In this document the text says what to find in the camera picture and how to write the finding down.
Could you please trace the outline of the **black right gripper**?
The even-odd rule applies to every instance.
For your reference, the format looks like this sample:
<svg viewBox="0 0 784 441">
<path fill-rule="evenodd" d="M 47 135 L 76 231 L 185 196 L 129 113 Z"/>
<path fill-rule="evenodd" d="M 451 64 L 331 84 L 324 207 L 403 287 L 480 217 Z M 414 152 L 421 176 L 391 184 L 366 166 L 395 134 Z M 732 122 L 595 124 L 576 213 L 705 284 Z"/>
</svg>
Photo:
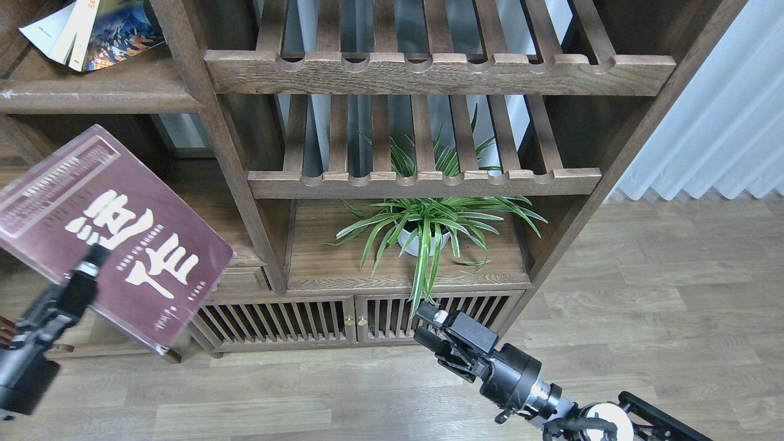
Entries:
<svg viewBox="0 0 784 441">
<path fill-rule="evenodd" d="M 499 336 L 463 312 L 449 314 L 431 303 L 420 303 L 415 318 L 435 329 L 418 328 L 415 341 L 434 352 L 439 365 L 469 383 L 484 374 L 480 358 L 492 355 L 480 394 L 501 409 L 523 409 L 540 379 L 540 360 L 509 343 L 495 350 Z"/>
</svg>

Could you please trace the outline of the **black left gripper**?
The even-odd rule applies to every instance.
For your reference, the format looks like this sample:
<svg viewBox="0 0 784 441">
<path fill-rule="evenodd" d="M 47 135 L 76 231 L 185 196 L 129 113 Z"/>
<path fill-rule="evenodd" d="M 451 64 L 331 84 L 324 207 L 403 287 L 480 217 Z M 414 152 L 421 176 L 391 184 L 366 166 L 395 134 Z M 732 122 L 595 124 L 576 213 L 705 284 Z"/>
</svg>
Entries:
<svg viewBox="0 0 784 441">
<path fill-rule="evenodd" d="M 92 244 L 73 273 L 63 283 L 48 285 L 17 320 L 12 348 L 2 347 L 1 354 L 3 421 L 31 415 L 47 393 L 61 366 L 48 360 L 42 348 L 50 349 L 79 323 L 96 297 L 96 277 L 109 255 L 106 247 Z"/>
</svg>

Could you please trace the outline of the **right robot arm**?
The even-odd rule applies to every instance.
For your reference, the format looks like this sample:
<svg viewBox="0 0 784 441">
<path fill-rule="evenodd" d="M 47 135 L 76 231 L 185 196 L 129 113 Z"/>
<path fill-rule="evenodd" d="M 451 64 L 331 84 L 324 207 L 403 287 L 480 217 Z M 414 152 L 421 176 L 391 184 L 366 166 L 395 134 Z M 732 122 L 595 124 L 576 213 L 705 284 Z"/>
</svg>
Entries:
<svg viewBox="0 0 784 441">
<path fill-rule="evenodd" d="M 499 336 L 463 312 L 449 314 L 421 303 L 415 315 L 432 326 L 415 330 L 417 342 L 439 364 L 468 382 L 481 379 L 480 393 L 501 412 L 498 424 L 518 415 L 541 430 L 544 440 L 705 440 L 706 436 L 634 394 L 617 404 L 580 407 L 556 383 L 540 378 L 541 363 L 512 344 L 496 348 Z"/>
</svg>

